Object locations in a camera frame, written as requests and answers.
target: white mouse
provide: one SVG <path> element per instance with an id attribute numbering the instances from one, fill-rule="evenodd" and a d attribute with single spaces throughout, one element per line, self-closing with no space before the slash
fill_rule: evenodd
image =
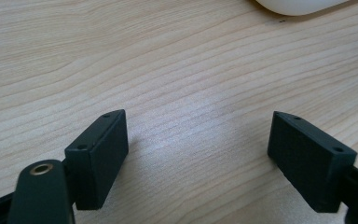
<path id="1" fill-rule="evenodd" d="M 349 0 L 256 0 L 262 6 L 279 14 L 301 16 L 328 7 L 347 2 Z"/>

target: small hole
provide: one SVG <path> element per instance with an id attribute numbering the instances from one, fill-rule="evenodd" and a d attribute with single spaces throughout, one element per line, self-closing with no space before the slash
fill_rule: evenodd
<path id="1" fill-rule="evenodd" d="M 77 149 L 79 150 L 83 150 L 83 149 L 86 149 L 87 148 L 87 145 L 79 145 L 77 146 Z"/>
<path id="2" fill-rule="evenodd" d="M 337 152 L 343 152 L 344 149 L 342 149 L 341 147 L 333 147 L 333 149 Z"/>
<path id="3" fill-rule="evenodd" d="M 37 165 L 36 167 L 34 167 L 31 170 L 31 175 L 43 175 L 45 173 L 47 173 L 48 171 L 50 171 L 53 168 L 52 164 L 46 163 L 46 164 L 40 164 Z"/>

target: wood grain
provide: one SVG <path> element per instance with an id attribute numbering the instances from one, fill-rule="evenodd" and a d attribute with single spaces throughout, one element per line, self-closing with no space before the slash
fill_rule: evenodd
<path id="1" fill-rule="evenodd" d="M 295 18 L 248 0 L 0 0 L 0 196 L 120 108 L 130 154 L 77 223 L 343 223 L 266 152 L 274 110 L 358 151 L 358 1 Z"/>

